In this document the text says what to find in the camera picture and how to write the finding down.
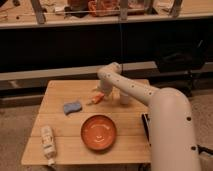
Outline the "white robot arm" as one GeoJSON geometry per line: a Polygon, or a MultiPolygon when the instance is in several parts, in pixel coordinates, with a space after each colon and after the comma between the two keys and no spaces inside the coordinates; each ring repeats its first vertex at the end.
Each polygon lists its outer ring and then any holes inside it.
{"type": "Polygon", "coordinates": [[[116,87],[148,107],[151,171],[201,171],[191,104],[181,91],[124,77],[117,62],[100,68],[97,76],[103,93],[116,87]]]}

